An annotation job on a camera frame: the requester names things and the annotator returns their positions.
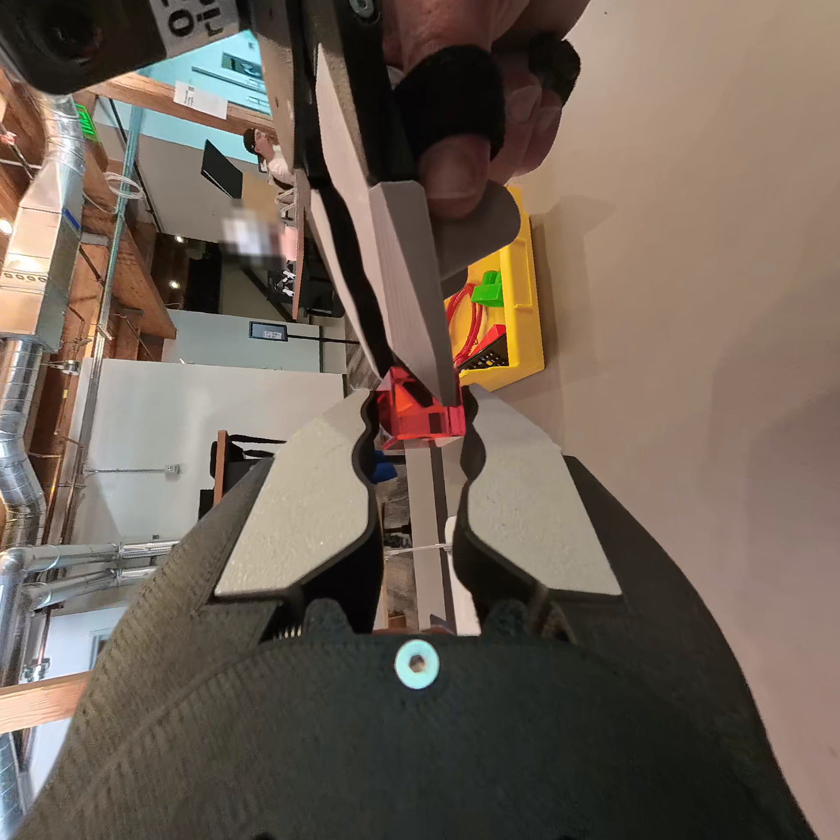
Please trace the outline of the flexible metal duct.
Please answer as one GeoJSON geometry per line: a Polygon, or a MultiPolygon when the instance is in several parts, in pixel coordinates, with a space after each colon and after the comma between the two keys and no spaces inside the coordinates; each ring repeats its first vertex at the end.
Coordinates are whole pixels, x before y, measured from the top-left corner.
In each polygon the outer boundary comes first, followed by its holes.
{"type": "Polygon", "coordinates": [[[12,837],[25,814],[14,735],[1,734],[1,837],[12,837]]]}

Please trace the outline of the black remote control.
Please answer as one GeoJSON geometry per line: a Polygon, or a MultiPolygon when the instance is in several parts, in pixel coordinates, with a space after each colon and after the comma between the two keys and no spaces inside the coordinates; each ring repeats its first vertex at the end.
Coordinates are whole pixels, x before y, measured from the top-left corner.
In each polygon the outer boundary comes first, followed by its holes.
{"type": "Polygon", "coordinates": [[[472,353],[458,368],[460,373],[467,371],[484,371],[493,368],[509,366],[507,335],[491,344],[483,351],[472,353]]]}

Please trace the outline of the wooden post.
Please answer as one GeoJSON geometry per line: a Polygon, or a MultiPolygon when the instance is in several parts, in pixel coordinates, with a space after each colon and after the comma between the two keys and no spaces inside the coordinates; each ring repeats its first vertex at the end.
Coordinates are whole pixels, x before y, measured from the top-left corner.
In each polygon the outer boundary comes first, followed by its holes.
{"type": "Polygon", "coordinates": [[[268,115],[228,102],[227,120],[215,119],[174,103],[174,87],[139,72],[130,72],[82,91],[228,133],[242,134],[248,128],[255,128],[265,131],[274,140],[277,138],[274,123],[268,115]]]}

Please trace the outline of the yellow plastic bin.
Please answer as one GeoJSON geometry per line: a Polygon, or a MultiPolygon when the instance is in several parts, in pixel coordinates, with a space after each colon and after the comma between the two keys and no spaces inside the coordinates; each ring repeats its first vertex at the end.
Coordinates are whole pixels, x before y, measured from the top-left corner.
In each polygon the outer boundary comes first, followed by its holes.
{"type": "Polygon", "coordinates": [[[445,300],[451,350],[458,367],[475,352],[478,342],[495,323],[507,327],[509,366],[458,373],[460,384],[478,384],[489,392],[519,382],[544,368],[537,273],[532,250],[530,216],[524,211],[522,189],[510,185],[520,213],[520,229],[512,242],[468,268],[465,280],[455,281],[455,293],[445,300]],[[472,287],[487,270],[502,276],[504,307],[484,308],[471,303],[472,287]]]}

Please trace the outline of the person's right hand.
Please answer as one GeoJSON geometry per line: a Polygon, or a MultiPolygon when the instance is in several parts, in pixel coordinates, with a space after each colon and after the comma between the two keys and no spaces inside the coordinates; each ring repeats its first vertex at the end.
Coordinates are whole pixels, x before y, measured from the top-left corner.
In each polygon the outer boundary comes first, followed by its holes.
{"type": "Polygon", "coordinates": [[[530,47],[563,41],[589,5],[383,2],[385,63],[419,106],[406,136],[434,217],[467,217],[489,182],[504,185],[548,157],[581,64],[566,46],[561,70],[536,70],[530,47]]]}

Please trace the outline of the red translucent block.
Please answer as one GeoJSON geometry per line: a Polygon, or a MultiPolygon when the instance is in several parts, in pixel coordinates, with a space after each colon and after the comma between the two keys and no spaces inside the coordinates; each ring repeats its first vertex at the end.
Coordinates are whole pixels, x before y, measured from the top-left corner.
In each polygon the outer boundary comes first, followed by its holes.
{"type": "Polygon", "coordinates": [[[466,435],[464,407],[442,405],[401,366],[388,371],[375,397],[385,452],[403,452],[407,444],[442,447],[466,435]]]}

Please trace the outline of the long wooden workbench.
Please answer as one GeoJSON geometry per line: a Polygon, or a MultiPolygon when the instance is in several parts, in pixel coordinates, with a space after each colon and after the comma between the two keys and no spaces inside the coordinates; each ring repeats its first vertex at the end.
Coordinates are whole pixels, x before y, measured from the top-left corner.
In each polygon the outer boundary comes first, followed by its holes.
{"type": "Polygon", "coordinates": [[[309,231],[309,202],[310,185],[306,173],[296,169],[295,176],[295,227],[297,230],[297,251],[295,257],[295,281],[291,314],[295,321],[299,320],[302,309],[302,292],[305,286],[306,273],[306,242],[309,231]]]}

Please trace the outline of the white paper sign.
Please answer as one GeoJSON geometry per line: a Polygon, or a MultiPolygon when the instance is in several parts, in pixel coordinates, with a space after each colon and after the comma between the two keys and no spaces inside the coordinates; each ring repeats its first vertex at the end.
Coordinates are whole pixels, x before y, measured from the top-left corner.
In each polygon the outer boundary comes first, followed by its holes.
{"type": "Polygon", "coordinates": [[[173,102],[215,119],[228,119],[227,99],[183,80],[175,83],[173,102]]]}

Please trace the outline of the vertical metal duct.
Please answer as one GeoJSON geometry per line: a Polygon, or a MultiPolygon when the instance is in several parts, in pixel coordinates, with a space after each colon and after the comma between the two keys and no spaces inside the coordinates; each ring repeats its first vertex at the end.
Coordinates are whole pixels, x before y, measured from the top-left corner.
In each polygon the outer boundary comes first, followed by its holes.
{"type": "Polygon", "coordinates": [[[1,548],[7,550],[38,544],[44,531],[46,499],[25,442],[43,349],[27,340],[1,345],[1,548]]]}

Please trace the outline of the rectangular metal duct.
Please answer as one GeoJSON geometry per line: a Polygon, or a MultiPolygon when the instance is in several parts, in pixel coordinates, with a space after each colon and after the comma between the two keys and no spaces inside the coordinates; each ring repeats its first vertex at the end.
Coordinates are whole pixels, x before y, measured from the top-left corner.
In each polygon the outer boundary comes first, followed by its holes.
{"type": "Polygon", "coordinates": [[[71,96],[33,96],[45,125],[45,158],[18,206],[2,267],[1,335],[53,354],[81,241],[87,147],[71,96]]]}

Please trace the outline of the metal pipes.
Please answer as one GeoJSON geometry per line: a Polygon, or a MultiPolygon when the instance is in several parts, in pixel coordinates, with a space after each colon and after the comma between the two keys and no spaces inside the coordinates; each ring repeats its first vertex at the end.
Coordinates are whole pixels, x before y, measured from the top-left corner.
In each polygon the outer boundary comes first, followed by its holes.
{"type": "Polygon", "coordinates": [[[177,540],[82,545],[13,547],[2,552],[2,615],[36,611],[69,599],[147,581],[157,571],[154,560],[166,557],[177,540]],[[34,574],[96,565],[96,571],[59,583],[26,584],[34,574]]]}

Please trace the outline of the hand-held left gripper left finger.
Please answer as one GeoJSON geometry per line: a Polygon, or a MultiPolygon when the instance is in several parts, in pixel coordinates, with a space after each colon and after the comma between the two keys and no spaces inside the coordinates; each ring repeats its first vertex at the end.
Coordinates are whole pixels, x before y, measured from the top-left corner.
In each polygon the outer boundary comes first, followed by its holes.
{"type": "Polygon", "coordinates": [[[339,573],[328,597],[378,601],[384,558],[366,475],[378,428],[372,391],[352,392],[282,446],[220,574],[214,594],[290,594],[339,573]]]}

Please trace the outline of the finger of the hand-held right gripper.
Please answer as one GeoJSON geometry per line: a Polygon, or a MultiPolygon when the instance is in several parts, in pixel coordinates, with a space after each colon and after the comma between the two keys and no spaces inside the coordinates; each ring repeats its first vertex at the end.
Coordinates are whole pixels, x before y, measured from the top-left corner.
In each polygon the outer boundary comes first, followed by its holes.
{"type": "Polygon", "coordinates": [[[455,406],[459,386],[423,188],[416,182],[381,182],[369,197],[390,348],[434,398],[455,406]]]}
{"type": "Polygon", "coordinates": [[[308,215],[313,236],[360,346],[371,368],[383,379],[392,368],[394,356],[385,336],[379,302],[364,270],[348,207],[334,187],[312,187],[308,215]]]}

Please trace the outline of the wooden table black frame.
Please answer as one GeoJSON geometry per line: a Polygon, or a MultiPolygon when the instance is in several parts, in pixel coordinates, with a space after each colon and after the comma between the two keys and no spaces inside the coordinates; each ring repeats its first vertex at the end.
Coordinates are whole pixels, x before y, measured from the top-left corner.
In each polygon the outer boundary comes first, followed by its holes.
{"type": "Polygon", "coordinates": [[[252,468],[274,457],[276,451],[266,449],[267,445],[279,447],[285,443],[285,439],[219,431],[217,439],[211,445],[209,456],[209,474],[213,480],[215,504],[218,504],[252,468]]]}

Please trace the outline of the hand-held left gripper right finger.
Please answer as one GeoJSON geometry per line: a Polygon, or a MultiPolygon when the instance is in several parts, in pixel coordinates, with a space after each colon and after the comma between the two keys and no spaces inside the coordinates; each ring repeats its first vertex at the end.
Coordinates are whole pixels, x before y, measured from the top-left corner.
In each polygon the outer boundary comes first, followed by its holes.
{"type": "Polygon", "coordinates": [[[464,397],[458,581],[474,601],[619,597],[621,586],[560,446],[482,386],[470,385],[464,397]]]}

